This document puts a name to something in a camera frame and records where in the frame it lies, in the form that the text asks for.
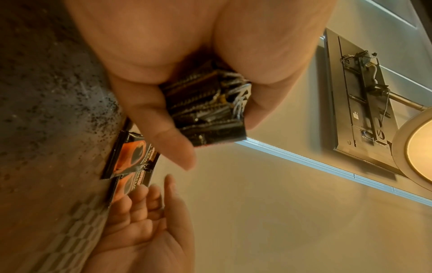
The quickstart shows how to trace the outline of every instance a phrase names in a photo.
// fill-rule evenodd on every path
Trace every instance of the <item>wall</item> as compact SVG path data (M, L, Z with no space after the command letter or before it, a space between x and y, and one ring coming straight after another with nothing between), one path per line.
M378 51L386 67L432 86L430 59L413 30L367 2L340 0L329 27ZM383 73L393 91L432 105L424 88ZM332 150L326 88L318 47L281 107L249 136L432 198L407 179ZM414 114L394 107L400 124ZM190 172L162 157L152 178L162 185L172 173L179 181L195 227L196 272L432 272L431 207L238 144L197 154Z

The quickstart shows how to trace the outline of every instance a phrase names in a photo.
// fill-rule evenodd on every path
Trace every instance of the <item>hand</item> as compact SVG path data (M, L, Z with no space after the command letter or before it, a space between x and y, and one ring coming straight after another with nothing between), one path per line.
M244 113L251 129L307 67L336 0L65 3L129 118L161 154L190 169L193 146L175 128L158 85L193 64L193 53L216 54L253 83Z
M174 178L161 190L139 186L112 204L102 237L83 273L192 273L194 232Z

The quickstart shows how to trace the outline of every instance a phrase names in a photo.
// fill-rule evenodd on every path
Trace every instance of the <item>human hand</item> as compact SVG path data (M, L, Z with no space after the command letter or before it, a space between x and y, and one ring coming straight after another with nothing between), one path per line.
M171 175L165 208L158 186L139 186L112 204L98 244L83 273L192 273L194 232Z
M64 0L143 136L184 169L192 144L175 128L158 85L215 54L252 82L255 127L313 56L336 0Z

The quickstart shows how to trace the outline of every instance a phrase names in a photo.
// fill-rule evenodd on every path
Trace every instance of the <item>lampshade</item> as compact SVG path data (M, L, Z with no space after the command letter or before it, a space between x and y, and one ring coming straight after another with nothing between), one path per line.
M432 107L397 131L391 151L396 165L409 179L432 191Z

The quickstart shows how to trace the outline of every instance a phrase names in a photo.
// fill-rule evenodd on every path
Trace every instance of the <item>speckled surface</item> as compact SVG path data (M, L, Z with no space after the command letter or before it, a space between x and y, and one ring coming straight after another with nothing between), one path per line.
M0 37L0 272L79 272L124 115L60 1L2 1Z

